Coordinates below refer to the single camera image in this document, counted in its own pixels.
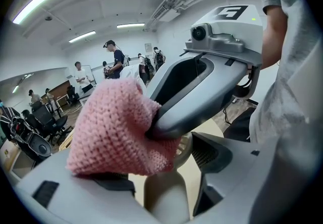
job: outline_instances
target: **poster on wall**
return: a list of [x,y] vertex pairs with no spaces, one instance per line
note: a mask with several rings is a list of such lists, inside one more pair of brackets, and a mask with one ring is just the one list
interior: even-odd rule
[[151,55],[152,54],[152,46],[151,46],[151,43],[145,44],[145,50],[146,50],[146,55]]

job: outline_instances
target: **black logo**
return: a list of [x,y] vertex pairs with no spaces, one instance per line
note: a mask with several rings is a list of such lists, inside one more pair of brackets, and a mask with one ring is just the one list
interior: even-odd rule
[[218,7],[214,12],[214,14],[217,15],[215,20],[237,20],[241,16],[241,14],[246,10],[247,7],[248,5]]

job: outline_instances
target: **pink crocheted fabric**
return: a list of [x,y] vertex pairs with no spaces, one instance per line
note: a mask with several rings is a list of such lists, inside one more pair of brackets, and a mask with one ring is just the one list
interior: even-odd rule
[[145,137],[160,105],[132,78],[104,80],[80,112],[67,168],[75,174],[153,175],[173,169],[180,138]]

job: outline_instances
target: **black shorts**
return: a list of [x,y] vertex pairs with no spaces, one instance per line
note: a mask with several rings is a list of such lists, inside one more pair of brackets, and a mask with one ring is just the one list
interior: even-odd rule
[[83,92],[88,92],[91,88],[93,88],[92,84],[87,85],[86,87],[82,88]]

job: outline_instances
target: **camera lens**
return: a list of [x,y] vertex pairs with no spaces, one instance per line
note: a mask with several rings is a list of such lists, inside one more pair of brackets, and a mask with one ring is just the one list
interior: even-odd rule
[[205,29],[202,27],[196,27],[193,29],[192,31],[192,36],[194,39],[201,41],[205,38],[206,36],[206,32]]

